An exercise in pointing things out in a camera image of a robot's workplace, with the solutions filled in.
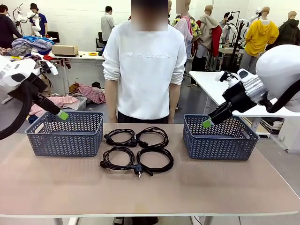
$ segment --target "black shirt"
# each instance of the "black shirt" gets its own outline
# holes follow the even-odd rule
[[[22,35],[16,29],[13,21],[4,14],[0,14],[0,47],[11,48],[14,36],[21,38]]]

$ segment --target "beige hoodie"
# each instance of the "beige hoodie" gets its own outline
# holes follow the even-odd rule
[[[199,20],[201,21],[200,29],[202,35],[197,40],[198,44],[201,44],[210,50],[212,42],[211,29],[220,26],[220,24],[207,14],[201,16]]]

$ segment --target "gray pants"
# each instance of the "gray pants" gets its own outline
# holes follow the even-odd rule
[[[255,75],[257,60],[258,57],[253,57],[245,51],[242,61],[240,62],[240,69],[245,69]]]

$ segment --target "black jacket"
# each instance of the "black jacket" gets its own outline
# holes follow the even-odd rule
[[[21,38],[22,35],[16,29],[13,21],[4,14],[0,14],[0,47],[11,48],[14,35]]]
[[[299,20],[290,19],[279,27],[279,36],[274,44],[269,45],[271,49],[278,45],[300,45]]]

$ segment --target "person in white sweatshirt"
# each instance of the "person in white sweatshirt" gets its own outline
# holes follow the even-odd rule
[[[131,0],[132,19],[112,30],[103,55],[111,123],[174,121],[187,54],[167,24],[167,3]]]

